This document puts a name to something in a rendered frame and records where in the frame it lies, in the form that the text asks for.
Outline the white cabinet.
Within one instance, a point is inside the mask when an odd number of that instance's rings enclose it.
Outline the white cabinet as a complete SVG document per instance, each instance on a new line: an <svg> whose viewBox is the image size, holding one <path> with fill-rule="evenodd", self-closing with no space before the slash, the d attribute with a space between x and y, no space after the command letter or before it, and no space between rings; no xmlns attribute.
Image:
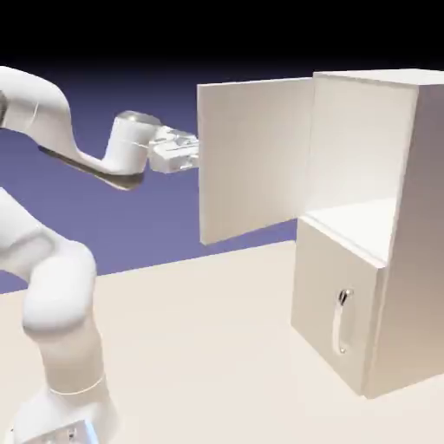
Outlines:
<svg viewBox="0 0 444 444"><path fill-rule="evenodd" d="M386 264L362 396L444 374L444 71L316 72L312 217Z"/></svg>

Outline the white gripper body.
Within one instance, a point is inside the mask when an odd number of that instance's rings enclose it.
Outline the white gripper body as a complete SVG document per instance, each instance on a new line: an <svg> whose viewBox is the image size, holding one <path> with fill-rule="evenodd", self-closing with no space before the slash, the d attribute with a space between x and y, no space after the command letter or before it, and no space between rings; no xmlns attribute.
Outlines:
<svg viewBox="0 0 444 444"><path fill-rule="evenodd" d="M179 137L154 143L150 147L149 165L157 173L177 173L199 166L199 141Z"/></svg>

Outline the short white cabinet door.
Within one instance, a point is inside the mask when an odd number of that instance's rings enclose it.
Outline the short white cabinet door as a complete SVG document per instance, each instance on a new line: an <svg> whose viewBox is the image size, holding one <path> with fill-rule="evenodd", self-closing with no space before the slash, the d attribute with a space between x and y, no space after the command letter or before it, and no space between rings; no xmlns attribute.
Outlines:
<svg viewBox="0 0 444 444"><path fill-rule="evenodd" d="M297 222L291 326L357 394L365 391L375 313L386 264L309 216ZM337 355L331 344L336 298L350 288Z"/></svg>

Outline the tall white cabinet door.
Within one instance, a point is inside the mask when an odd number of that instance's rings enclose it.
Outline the tall white cabinet door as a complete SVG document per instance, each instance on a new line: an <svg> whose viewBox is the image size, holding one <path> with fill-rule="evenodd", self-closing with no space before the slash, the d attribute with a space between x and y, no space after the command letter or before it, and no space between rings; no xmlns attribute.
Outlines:
<svg viewBox="0 0 444 444"><path fill-rule="evenodd" d="M309 77L198 85L202 244L301 213L312 102Z"/></svg>

